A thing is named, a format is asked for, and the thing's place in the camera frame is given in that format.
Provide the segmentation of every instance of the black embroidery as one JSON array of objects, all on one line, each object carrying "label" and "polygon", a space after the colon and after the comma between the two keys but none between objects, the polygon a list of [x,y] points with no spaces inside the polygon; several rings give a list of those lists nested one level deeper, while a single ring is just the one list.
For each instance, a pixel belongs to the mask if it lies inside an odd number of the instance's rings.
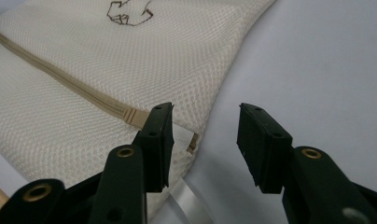
[{"label": "black embroidery", "polygon": [[111,2],[107,16],[111,21],[120,25],[136,26],[153,17],[147,8],[151,0],[126,0],[125,2]]}]

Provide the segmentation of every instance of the white strap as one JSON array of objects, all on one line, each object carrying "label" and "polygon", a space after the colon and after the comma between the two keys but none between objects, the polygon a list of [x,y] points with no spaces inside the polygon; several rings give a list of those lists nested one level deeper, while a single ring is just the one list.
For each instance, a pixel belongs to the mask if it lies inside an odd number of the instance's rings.
[{"label": "white strap", "polygon": [[190,224],[212,224],[213,220],[204,209],[183,178],[179,178],[171,190],[171,195],[179,204]]}]

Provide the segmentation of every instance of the mesh laundry bag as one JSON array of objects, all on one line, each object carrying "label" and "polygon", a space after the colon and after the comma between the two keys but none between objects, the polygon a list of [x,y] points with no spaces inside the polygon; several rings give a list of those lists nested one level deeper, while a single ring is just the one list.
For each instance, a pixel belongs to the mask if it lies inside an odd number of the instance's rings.
[{"label": "mesh laundry bag", "polygon": [[[272,0],[33,0],[0,17],[0,151],[30,180],[102,171],[154,106],[172,102],[170,181],[194,155],[217,91]],[[168,195],[148,196],[152,217]]]}]

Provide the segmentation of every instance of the gray surface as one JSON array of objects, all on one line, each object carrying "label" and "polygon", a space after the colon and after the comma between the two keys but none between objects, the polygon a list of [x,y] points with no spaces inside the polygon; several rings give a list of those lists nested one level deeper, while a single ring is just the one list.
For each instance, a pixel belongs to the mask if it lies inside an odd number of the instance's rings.
[{"label": "gray surface", "polygon": [[[267,110],[294,147],[323,149],[377,190],[377,0],[275,2],[216,98],[186,181],[215,223],[287,223],[281,195],[255,188],[235,144],[242,102]],[[187,221],[168,200],[152,223]]]}]

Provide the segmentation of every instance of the brass screw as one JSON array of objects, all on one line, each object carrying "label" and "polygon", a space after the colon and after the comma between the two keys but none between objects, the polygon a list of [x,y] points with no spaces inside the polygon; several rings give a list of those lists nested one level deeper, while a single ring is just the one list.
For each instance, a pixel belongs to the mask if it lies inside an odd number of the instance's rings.
[{"label": "brass screw", "polygon": [[133,155],[134,152],[135,152],[135,150],[133,150],[132,148],[125,147],[125,148],[122,148],[119,151],[117,151],[117,156],[121,157],[121,158],[126,158],[126,157],[130,157],[131,155]]},{"label": "brass screw", "polygon": [[36,202],[40,199],[45,198],[51,193],[51,185],[48,183],[38,184],[31,189],[26,190],[23,194],[22,199],[28,203]]},{"label": "brass screw", "polygon": [[304,156],[314,160],[320,159],[322,157],[322,154],[320,154],[320,152],[311,148],[305,148],[301,151],[301,153],[304,154]]}]

